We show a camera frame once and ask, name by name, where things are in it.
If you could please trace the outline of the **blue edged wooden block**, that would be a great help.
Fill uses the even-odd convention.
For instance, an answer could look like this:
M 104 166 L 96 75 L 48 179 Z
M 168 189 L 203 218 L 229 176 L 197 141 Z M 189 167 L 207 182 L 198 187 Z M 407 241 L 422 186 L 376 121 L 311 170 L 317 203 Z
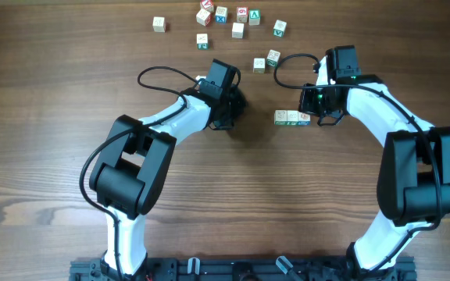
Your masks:
M 299 126 L 308 126 L 310 124 L 310 115 L 303 112 L 298 112 L 297 124 Z

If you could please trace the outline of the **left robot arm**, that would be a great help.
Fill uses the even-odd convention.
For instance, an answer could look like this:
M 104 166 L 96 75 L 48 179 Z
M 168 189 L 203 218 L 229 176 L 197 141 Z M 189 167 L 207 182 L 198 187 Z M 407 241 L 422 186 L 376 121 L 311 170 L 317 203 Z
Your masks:
M 108 247 L 100 260 L 111 280 L 150 279 L 145 216 L 159 199 L 175 147 L 206 128 L 231 130 L 247 105 L 238 68 L 212 61 L 177 100 L 153 116 L 122 115 L 80 172 L 84 200 L 105 214 Z

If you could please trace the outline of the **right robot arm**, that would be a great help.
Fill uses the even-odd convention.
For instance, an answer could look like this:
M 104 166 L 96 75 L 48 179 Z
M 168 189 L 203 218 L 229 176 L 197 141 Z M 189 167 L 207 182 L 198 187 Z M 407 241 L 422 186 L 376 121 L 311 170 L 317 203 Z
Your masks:
M 327 50 L 314 66 L 317 81 L 302 88 L 300 110 L 340 122 L 360 121 L 383 147 L 377 180 L 380 211 L 350 248 L 358 274 L 395 265 L 421 232 L 450 213 L 450 126 L 436 127 L 409 111 L 375 75 L 364 75 L 355 47 Z

